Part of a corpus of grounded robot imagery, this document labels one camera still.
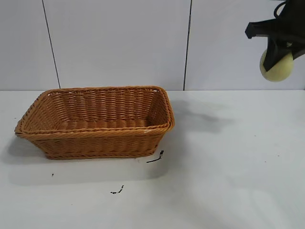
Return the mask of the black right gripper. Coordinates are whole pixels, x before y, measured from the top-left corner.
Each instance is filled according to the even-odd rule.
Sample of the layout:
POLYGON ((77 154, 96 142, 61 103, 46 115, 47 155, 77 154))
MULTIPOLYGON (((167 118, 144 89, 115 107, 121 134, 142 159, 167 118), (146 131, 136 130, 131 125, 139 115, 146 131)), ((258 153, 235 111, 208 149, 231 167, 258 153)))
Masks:
POLYGON ((287 54, 293 60, 305 54, 305 1, 283 0, 273 11, 274 18, 248 23, 245 34, 251 39, 268 37, 264 68, 269 71, 287 54))

